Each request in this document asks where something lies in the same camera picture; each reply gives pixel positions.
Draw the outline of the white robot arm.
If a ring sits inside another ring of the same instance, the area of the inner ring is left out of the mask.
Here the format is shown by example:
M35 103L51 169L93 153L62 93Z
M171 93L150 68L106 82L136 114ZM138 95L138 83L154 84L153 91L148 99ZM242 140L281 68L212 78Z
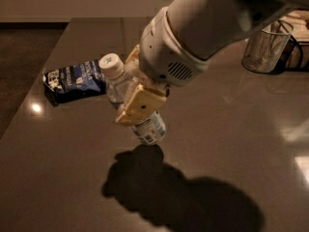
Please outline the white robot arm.
M133 85L115 122L140 123L162 107L170 85L187 85L225 46L308 5L309 0L173 0L145 27L126 60Z

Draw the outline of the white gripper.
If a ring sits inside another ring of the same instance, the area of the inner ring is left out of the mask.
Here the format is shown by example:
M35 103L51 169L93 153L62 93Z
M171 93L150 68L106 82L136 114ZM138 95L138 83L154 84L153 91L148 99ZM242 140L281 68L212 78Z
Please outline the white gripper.
M155 81L175 86L185 86L203 73L209 61L190 52L176 38L171 29L168 8L163 7L143 31L137 44L126 58L125 64L138 60L140 70ZM159 110L167 101L160 92L138 84L128 101L120 107L115 123L135 126Z

